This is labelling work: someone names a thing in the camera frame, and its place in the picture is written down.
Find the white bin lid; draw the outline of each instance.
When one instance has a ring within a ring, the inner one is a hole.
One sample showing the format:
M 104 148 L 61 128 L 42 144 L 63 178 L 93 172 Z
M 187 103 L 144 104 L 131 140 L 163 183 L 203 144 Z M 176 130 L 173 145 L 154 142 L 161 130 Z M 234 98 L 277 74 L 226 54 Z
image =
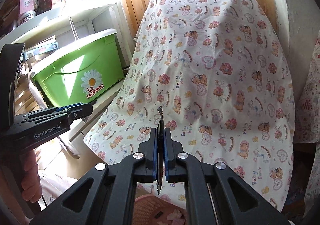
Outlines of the white bin lid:
M 101 39 L 103 37 L 106 37 L 111 34 L 116 34 L 116 33 L 118 33 L 116 29 L 112 29 L 112 28 L 107 29 L 107 30 L 83 37 L 77 41 L 74 41 L 66 45 L 65 47 L 58 49 L 54 53 L 50 54 L 48 57 L 44 58 L 42 61 L 39 61 L 35 66 L 33 66 L 30 71 L 30 76 L 34 77 L 36 74 L 44 70 L 46 67 L 51 65 L 56 60 L 62 58 L 64 55 L 67 55 L 68 53 L 73 52 L 98 39 Z

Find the metal pivot bolt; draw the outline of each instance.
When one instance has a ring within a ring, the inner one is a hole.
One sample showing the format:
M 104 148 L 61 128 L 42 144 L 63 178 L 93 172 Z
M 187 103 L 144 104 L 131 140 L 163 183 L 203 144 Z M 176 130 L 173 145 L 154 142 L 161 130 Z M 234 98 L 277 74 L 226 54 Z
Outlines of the metal pivot bolt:
M 185 152 L 182 152 L 182 153 L 178 154 L 178 157 L 181 158 L 181 159 L 186 159 L 188 157 L 188 154 L 185 153 Z
M 217 162 L 216 167 L 220 170 L 223 170 L 227 167 L 227 165 L 224 162 Z
M 134 157 L 135 159 L 141 159 L 141 158 L 143 157 L 143 153 L 140 153 L 140 152 L 134 153 L 134 154 L 133 154 L 133 157 Z
M 96 169 L 97 169 L 98 171 L 104 170 L 105 167 L 106 167 L 106 165 L 105 165 L 104 163 L 98 163 L 98 164 L 96 164 Z

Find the bed sheet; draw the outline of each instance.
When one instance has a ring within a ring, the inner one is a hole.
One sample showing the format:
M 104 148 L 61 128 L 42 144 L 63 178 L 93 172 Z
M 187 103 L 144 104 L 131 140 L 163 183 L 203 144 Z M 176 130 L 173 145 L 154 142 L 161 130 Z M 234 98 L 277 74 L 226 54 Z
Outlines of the bed sheet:
M 150 0 L 116 99 L 84 138 L 108 164 L 165 127 L 200 161 L 225 162 L 275 208 L 289 188 L 294 98 L 287 61 L 256 0 Z M 138 184 L 156 194 L 156 185 Z M 162 199 L 185 207 L 182 183 Z

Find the finger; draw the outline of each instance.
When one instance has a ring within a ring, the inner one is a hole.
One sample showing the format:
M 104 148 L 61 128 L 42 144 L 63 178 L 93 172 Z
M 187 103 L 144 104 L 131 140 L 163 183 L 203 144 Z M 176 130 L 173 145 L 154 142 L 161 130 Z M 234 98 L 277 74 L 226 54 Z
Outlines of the finger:
M 34 165 L 22 179 L 21 186 L 24 190 L 27 190 L 29 187 L 33 186 L 37 180 L 38 176 L 38 164 Z
M 37 163 L 37 157 L 34 150 L 29 151 L 22 157 L 24 158 L 23 168 L 26 172 L 29 171 Z
M 41 195 L 42 195 L 42 187 L 40 184 L 38 190 L 36 191 L 35 195 L 31 198 L 30 202 L 32 202 L 32 203 L 37 202 L 38 200 L 40 200 Z
M 38 178 L 37 178 L 36 182 L 34 183 L 34 185 L 32 185 L 27 190 L 22 192 L 22 198 L 25 201 L 30 201 L 31 198 L 37 193 L 39 187 L 40 187 L 40 176 L 38 176 Z

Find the green plastic bin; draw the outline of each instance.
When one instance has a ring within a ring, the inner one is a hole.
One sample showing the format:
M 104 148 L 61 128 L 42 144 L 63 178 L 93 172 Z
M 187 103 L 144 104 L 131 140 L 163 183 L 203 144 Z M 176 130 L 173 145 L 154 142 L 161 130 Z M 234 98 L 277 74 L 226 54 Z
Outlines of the green plastic bin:
M 30 75 L 54 107 L 88 103 L 124 78 L 115 29 L 91 34 L 56 50 Z

